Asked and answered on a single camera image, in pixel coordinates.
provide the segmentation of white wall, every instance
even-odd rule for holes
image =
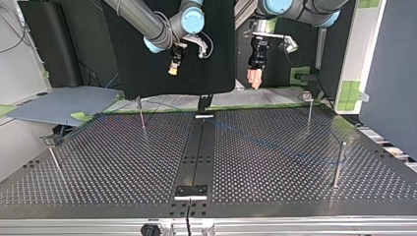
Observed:
[[[16,11],[14,0],[0,0],[0,4]],[[12,26],[16,23],[6,12],[0,12]],[[20,39],[0,18],[0,51],[15,45]],[[0,104],[10,104],[25,97],[47,90],[47,83],[41,76],[34,51],[21,43],[8,52],[0,53]]]
[[[46,151],[39,137],[51,135],[52,127],[50,124],[19,120],[0,126],[0,182]]]
[[[379,7],[356,9],[340,77],[336,104],[338,104],[343,81],[360,81],[359,90],[365,91],[386,2],[387,0],[381,0]],[[340,111],[336,107],[336,112],[338,114],[359,114],[361,106],[362,101],[357,101],[353,111]]]
[[[0,0],[1,5],[15,10],[13,0]],[[1,11],[16,30],[19,24]],[[0,18],[0,51],[20,40]],[[43,69],[36,62],[34,51],[24,43],[15,49],[0,53],[0,104],[11,104],[33,98],[47,90],[48,83],[40,75]],[[23,164],[46,150],[39,137],[51,135],[53,125],[0,118],[0,181]]]

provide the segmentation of vertical post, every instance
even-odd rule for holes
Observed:
[[[49,148],[49,152],[51,153],[53,162],[55,162],[56,167],[59,170],[61,170],[61,166],[59,165],[58,159],[56,158],[56,155],[55,155],[55,151],[53,151],[53,148],[52,147]]]
[[[310,122],[312,121],[312,112],[313,112],[313,99],[310,100],[310,110],[309,110],[309,127],[310,127]]]
[[[136,98],[138,110],[141,113],[141,121],[142,121],[142,128],[145,129],[145,119],[144,119],[144,113],[142,112],[142,99],[138,96]]]
[[[347,146],[347,143],[343,142],[341,144],[341,147],[340,147],[340,153],[339,153],[339,157],[338,157],[338,160],[337,160],[336,172],[334,173],[334,180],[333,180],[333,188],[334,189],[338,188],[338,180],[339,180],[339,177],[340,177],[341,163],[344,160],[343,157],[346,153],[346,146]]]

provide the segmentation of black panel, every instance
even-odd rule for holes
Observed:
[[[118,72],[116,58],[110,40],[110,33],[104,14],[100,10],[100,1],[86,0],[52,0],[62,6],[65,20],[74,42],[77,58],[90,67],[98,76],[100,83],[105,86]],[[88,73],[82,69],[85,84],[88,83]],[[120,85],[120,80],[112,83]]]
[[[82,84],[74,46],[59,4],[19,2],[54,88]]]
[[[361,121],[417,157],[417,1],[388,0],[365,93]]]
[[[249,29],[250,20],[246,21],[238,30],[238,79],[245,87],[251,85],[247,80],[248,59],[252,54],[251,38],[244,37],[244,31]],[[276,23],[275,33],[288,34],[298,43],[300,49],[289,54],[291,63],[294,65],[316,65],[316,48],[318,29],[311,25],[298,23],[287,19],[279,19]],[[268,64],[263,74],[263,88],[289,86],[291,65],[283,51],[278,49],[281,39],[272,39],[268,51]]]
[[[180,0],[146,1],[153,10],[168,18],[175,15]],[[102,4],[113,49],[117,58],[123,90],[128,98],[158,94],[207,94],[227,92],[235,86],[235,30],[233,1],[206,1],[205,32],[214,41],[209,59],[198,58],[198,46],[190,44],[179,76],[168,75],[169,51],[153,54],[144,45],[144,37],[107,4]]]
[[[328,29],[326,35],[320,79],[330,97],[336,97],[337,94],[355,6],[356,1],[349,1],[341,10],[335,24]]]

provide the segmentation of white cable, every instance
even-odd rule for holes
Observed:
[[[214,42],[211,40],[211,37],[209,37],[209,35],[206,34],[204,31],[202,31],[202,35],[204,35],[208,39],[209,43],[211,44],[211,49],[209,50],[209,54],[206,57],[204,57],[205,59],[208,59],[214,51]]]
[[[117,9],[116,9],[116,13],[117,13],[117,16],[118,17],[120,17],[120,5],[122,4],[122,0],[119,0],[118,2],[117,2]]]
[[[105,86],[106,89],[108,89],[110,87],[110,85],[119,77],[119,73],[117,73],[113,79],[111,79],[111,81],[107,84],[107,86]]]

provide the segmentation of metal rod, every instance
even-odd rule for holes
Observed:
[[[314,102],[314,99],[311,99],[311,101],[310,101],[310,110],[309,110],[309,127],[310,127],[310,122],[312,121],[313,102]]]
[[[61,166],[59,165],[58,159],[56,158],[56,155],[55,155],[55,151],[53,151],[53,148],[52,147],[49,148],[49,152],[51,153],[52,159],[55,162],[56,167],[59,170],[61,170]]]
[[[338,157],[338,160],[337,160],[336,172],[334,173],[334,180],[333,180],[333,188],[334,189],[338,188],[338,181],[339,181],[340,171],[341,171],[341,163],[344,160],[343,157],[346,153],[346,146],[347,146],[347,143],[343,142],[341,144],[341,147],[340,147],[340,153],[339,153],[339,157]]]

